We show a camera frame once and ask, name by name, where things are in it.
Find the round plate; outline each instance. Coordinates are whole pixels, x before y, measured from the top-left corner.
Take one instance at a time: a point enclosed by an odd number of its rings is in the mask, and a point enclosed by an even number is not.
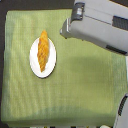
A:
[[[31,69],[34,72],[34,74],[40,78],[45,78],[48,75],[50,75],[50,73],[53,71],[56,64],[55,46],[50,39],[48,39],[48,41],[49,41],[49,57],[48,57],[48,62],[46,63],[46,66],[45,66],[45,70],[43,72],[40,71],[40,66],[37,58],[39,38],[37,38],[34,41],[30,50],[29,59],[30,59]]]

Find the pastry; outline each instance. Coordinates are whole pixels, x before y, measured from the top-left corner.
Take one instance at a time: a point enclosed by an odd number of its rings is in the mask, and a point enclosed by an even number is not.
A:
[[[47,32],[44,30],[41,33],[38,43],[38,53],[37,58],[40,65],[40,71],[43,72],[45,70],[46,63],[48,61],[49,56],[49,42]]]

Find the table surface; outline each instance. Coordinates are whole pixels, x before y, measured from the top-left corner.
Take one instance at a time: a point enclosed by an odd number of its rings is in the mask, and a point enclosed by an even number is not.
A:
[[[128,6],[128,0],[113,0],[122,5]],[[2,93],[3,82],[3,65],[4,65],[4,44],[5,44],[5,19],[8,10],[43,10],[43,9],[68,9],[72,8],[74,0],[2,0],[0,1],[0,98]]]

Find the gray robot arm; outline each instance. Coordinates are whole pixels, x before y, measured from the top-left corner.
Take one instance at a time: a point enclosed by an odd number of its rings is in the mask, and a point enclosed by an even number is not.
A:
[[[128,55],[128,8],[109,0],[75,0],[60,34]]]

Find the green tablecloth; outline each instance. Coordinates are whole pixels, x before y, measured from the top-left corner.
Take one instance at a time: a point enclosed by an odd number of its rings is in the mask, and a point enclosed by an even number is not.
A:
[[[71,10],[7,13],[1,118],[9,126],[113,125],[127,92],[125,57],[60,36],[70,15]],[[44,29],[57,63],[40,79],[30,68],[29,52]]]

